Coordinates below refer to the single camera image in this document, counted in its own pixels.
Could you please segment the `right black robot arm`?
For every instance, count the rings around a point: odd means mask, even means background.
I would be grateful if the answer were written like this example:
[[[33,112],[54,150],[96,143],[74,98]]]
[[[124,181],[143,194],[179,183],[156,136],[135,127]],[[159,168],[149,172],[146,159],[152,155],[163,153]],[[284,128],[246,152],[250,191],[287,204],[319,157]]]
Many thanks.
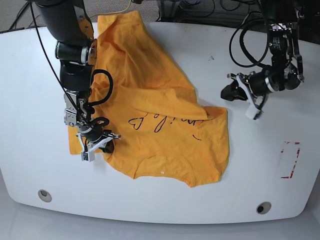
[[[94,107],[105,103],[113,92],[113,79],[104,69],[96,69],[98,41],[94,37],[92,22],[82,0],[33,0],[47,29],[56,39],[55,57],[60,62],[60,73],[56,74],[64,91],[64,122],[77,129],[82,146],[82,155],[87,157],[99,149],[103,153],[114,151],[114,139],[120,136],[106,130],[110,121],[106,117],[93,117]],[[95,75],[107,77],[107,94],[90,102]]]

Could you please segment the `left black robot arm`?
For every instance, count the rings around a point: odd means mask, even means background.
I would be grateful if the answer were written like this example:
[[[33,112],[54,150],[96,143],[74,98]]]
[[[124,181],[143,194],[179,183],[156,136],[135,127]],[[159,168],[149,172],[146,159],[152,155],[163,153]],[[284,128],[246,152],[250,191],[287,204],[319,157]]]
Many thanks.
[[[260,67],[258,73],[228,74],[232,83],[220,93],[226,101],[250,101],[261,111],[267,96],[271,93],[294,90],[304,82],[303,59],[298,43],[298,19],[292,0],[258,0],[256,4],[261,17],[245,20],[236,30],[242,52],[251,62],[248,67]],[[250,28],[266,27],[265,52],[271,53],[271,64],[263,64],[263,58],[256,60],[246,49],[244,36]]]

